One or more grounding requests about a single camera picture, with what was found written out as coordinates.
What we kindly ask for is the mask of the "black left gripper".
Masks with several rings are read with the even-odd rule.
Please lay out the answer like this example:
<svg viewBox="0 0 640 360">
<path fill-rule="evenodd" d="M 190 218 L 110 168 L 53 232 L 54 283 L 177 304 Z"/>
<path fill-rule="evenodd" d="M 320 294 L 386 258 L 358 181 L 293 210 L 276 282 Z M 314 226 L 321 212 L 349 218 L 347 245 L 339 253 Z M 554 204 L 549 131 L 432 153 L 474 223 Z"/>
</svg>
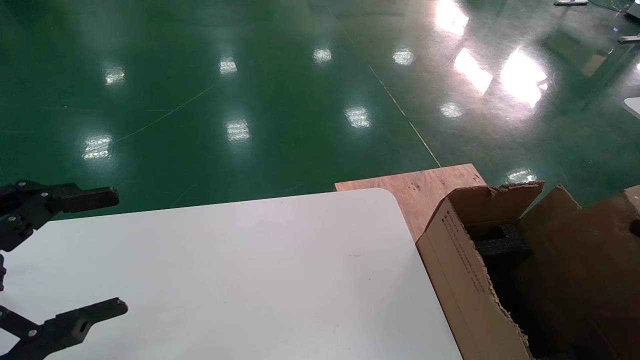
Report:
<svg viewBox="0 0 640 360">
<path fill-rule="evenodd" d="M 115 207 L 120 202 L 114 187 L 80 189 L 76 183 L 45 185 L 19 180 L 0 189 L 0 249 L 11 252 L 58 214 Z M 0 291 L 4 291 L 5 258 L 0 254 Z M 51 354 L 78 346 L 91 327 L 125 315 L 129 308 L 120 298 L 99 301 L 59 313 L 36 324 L 1 306 L 0 328 L 18 338 L 2 360 L 44 360 Z"/>
</svg>

